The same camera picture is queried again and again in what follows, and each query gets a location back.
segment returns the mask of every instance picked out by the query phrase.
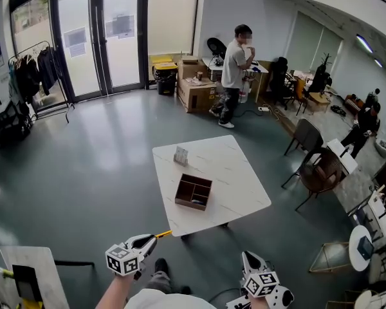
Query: small card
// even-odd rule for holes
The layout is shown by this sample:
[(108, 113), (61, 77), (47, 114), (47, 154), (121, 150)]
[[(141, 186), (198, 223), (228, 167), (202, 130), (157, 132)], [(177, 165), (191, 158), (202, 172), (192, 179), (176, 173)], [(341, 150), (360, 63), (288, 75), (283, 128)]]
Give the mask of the small card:
[(173, 160), (182, 166), (187, 165), (187, 150), (184, 150), (180, 146), (176, 147), (176, 153), (173, 156)]

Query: brown box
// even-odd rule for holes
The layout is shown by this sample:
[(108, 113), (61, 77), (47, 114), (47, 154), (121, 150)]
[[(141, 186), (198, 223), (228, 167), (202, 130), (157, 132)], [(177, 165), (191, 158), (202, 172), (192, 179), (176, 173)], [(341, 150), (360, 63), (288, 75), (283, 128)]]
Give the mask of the brown box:
[[(211, 188), (212, 181), (210, 180), (182, 174), (174, 202), (179, 205), (204, 211), (207, 207)], [(199, 200), (205, 204), (192, 203), (192, 200)]]
[(178, 97), (187, 113), (208, 111), (214, 102), (216, 84), (203, 78), (202, 86), (191, 86), (186, 80), (178, 81)]
[(203, 72), (203, 77), (207, 77), (207, 66), (200, 60), (197, 64), (184, 64), (182, 60), (178, 62), (178, 79), (194, 78), (197, 72)]

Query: man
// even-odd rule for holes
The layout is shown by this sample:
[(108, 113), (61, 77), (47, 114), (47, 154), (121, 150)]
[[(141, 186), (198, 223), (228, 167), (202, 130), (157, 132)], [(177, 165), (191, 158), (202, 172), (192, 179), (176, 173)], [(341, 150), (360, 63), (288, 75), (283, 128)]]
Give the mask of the man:
[(210, 113), (219, 118), (219, 125), (233, 128), (230, 122), (239, 101), (239, 92), (243, 89), (243, 71), (247, 70), (255, 58), (255, 48), (248, 47), (251, 55), (246, 60), (243, 45), (251, 44), (252, 30), (247, 25), (239, 25), (234, 30), (235, 39), (227, 46), (221, 84), (224, 88), (223, 96), (214, 104)]
[[(169, 268), (164, 259), (158, 259), (154, 265), (154, 275), (145, 289), (130, 299), (126, 298), (133, 282), (133, 275), (115, 276), (113, 282), (103, 295), (96, 309), (215, 309), (206, 301), (183, 294), (172, 294)], [(250, 296), (252, 309), (269, 309), (264, 298), (255, 299)]]
[(372, 108), (363, 108), (354, 116), (353, 128), (345, 139), (342, 140), (344, 147), (354, 143), (352, 151), (353, 158), (356, 158), (369, 136), (376, 136), (380, 127), (380, 120), (378, 118), (379, 111), (380, 104), (375, 102)]
[(369, 94), (367, 94), (364, 107), (365, 108), (371, 108), (373, 103), (375, 103), (375, 102), (379, 103), (379, 97), (378, 97), (379, 93), (380, 93), (380, 89), (376, 88), (374, 90), (374, 93), (371, 91)]

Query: shoe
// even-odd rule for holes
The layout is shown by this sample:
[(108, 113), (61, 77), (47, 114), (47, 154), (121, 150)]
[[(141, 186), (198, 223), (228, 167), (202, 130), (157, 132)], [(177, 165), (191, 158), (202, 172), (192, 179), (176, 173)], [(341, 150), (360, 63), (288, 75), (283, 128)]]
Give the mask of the shoe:
[(219, 113), (216, 113), (216, 112), (213, 112), (212, 109), (208, 110), (210, 114), (214, 115), (216, 118), (219, 118), (220, 117), (220, 114)]
[(222, 124), (221, 122), (219, 122), (219, 126), (228, 128), (228, 129), (234, 128), (234, 125), (231, 122), (227, 122), (225, 124)]
[(165, 274), (169, 274), (169, 266), (167, 265), (167, 262), (162, 257), (157, 259), (156, 263), (154, 264), (154, 272), (162, 271)]
[(180, 294), (184, 295), (190, 295), (192, 293), (192, 290), (188, 286), (181, 287)]

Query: door frame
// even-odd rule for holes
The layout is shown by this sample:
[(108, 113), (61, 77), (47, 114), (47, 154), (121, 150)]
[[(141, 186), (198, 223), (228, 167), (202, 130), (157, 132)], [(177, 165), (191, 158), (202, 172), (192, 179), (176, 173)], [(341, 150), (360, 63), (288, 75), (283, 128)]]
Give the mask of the door frame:
[(99, 90), (83, 95), (76, 95), (74, 92), (71, 78), (69, 75), (66, 56), (62, 41), (59, 18), (59, 0), (51, 0), (51, 23), (53, 25), (54, 45), (57, 57), (60, 60), (60, 67), (66, 79), (66, 89), (74, 102), (88, 100), (97, 97), (104, 97), (115, 93), (122, 93), (134, 89), (147, 89), (148, 80), (148, 56), (147, 56), (147, 3), (148, 0), (137, 0), (137, 37), (138, 37), (138, 66), (140, 82), (123, 86), (113, 87), (111, 82), (109, 61), (106, 47), (106, 33), (104, 27), (103, 0), (88, 0), (90, 40), (95, 62), (96, 76), (98, 79)]

